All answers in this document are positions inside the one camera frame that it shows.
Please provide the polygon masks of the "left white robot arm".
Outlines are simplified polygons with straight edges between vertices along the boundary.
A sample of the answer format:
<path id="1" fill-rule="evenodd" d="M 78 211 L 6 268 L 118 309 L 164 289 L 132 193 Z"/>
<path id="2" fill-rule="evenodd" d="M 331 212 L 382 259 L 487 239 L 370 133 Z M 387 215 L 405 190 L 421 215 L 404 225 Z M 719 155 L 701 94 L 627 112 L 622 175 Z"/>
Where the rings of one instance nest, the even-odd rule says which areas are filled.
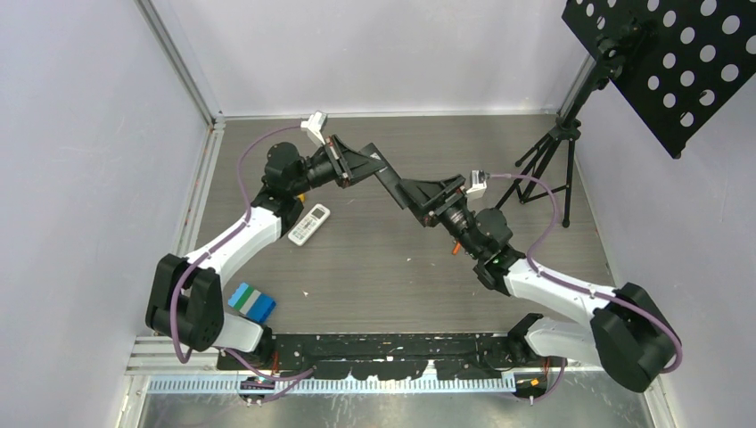
<path id="1" fill-rule="evenodd" d="M 385 163 L 367 148 L 355 151 L 329 136 L 312 155 L 282 142 L 267 152 L 262 186 L 223 234 L 185 256 L 168 253 L 156 267 L 144 322 L 190 351 L 239 351 L 249 367 L 266 367 L 274 355 L 262 324 L 225 309 L 223 288 L 254 255 L 284 237 L 303 211 L 300 195 L 329 183 L 355 185 Z"/>

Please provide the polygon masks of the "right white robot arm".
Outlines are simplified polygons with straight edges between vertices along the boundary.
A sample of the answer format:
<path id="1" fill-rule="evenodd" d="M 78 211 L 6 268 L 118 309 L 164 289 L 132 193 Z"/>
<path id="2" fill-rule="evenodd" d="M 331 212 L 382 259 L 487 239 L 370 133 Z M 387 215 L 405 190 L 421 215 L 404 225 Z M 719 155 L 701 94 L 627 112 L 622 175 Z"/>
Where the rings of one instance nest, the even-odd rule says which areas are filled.
<path id="1" fill-rule="evenodd" d="M 511 334 L 509 354 L 521 366 L 541 357 L 572 359 L 600 366 L 617 384 L 644 392 L 683 361 L 682 341 L 642 286 L 592 284 L 545 267 L 534 259 L 537 245 L 517 251 L 503 212 L 473 212 L 461 176 L 440 181 L 401 178 L 400 203 L 425 227 L 443 226 L 476 264 L 483 286 L 530 300 L 566 319 L 541 315 L 521 321 Z"/>

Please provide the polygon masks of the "black remote control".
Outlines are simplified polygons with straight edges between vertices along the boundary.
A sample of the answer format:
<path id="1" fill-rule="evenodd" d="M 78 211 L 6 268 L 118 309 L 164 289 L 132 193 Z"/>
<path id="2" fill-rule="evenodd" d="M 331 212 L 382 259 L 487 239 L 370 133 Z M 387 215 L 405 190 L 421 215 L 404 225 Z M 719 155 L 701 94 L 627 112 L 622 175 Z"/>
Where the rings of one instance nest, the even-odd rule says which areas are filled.
<path id="1" fill-rule="evenodd" d="M 382 162 L 383 168 L 377 171 L 374 175 L 383 185 L 391 198 L 397 203 L 397 205 L 402 210 L 406 209 L 408 207 L 409 200 L 399 187 L 399 174 L 389 164 L 389 162 L 382 157 L 379 152 L 372 153 L 370 157 Z"/>

